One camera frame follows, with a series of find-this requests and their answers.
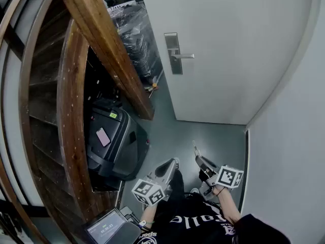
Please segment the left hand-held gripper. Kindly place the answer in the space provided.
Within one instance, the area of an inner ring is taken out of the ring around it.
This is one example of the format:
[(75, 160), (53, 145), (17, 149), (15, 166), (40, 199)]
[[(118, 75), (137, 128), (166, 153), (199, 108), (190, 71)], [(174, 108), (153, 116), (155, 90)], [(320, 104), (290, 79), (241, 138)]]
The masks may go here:
[(160, 201), (168, 201), (172, 188), (170, 182), (179, 169), (179, 160), (170, 159), (159, 165), (155, 172), (150, 172), (139, 179), (132, 189), (134, 197), (147, 206), (155, 206)]

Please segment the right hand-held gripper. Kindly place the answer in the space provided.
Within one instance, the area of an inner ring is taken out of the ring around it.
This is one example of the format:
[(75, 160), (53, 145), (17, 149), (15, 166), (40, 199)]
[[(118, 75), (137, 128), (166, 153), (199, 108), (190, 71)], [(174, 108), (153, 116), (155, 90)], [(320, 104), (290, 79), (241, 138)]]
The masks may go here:
[(230, 190), (239, 187), (244, 171), (229, 166), (218, 167), (203, 156), (196, 156), (195, 161), (200, 168), (199, 178), (202, 181), (199, 193), (206, 201), (213, 198), (213, 188), (216, 185)]

